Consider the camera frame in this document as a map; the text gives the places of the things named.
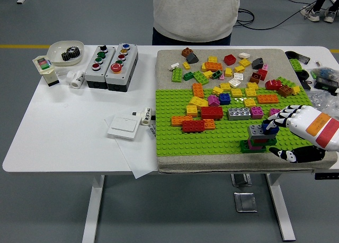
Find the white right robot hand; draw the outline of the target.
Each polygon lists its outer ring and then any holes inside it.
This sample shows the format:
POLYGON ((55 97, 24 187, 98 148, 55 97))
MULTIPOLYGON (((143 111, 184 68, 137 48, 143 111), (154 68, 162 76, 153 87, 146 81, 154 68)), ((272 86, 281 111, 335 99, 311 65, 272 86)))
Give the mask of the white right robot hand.
POLYGON ((338 120, 308 105, 289 105, 262 123, 265 134, 276 127, 285 127, 296 136, 308 140, 311 146, 269 151, 291 163, 320 161, 326 151, 338 151, 338 120))

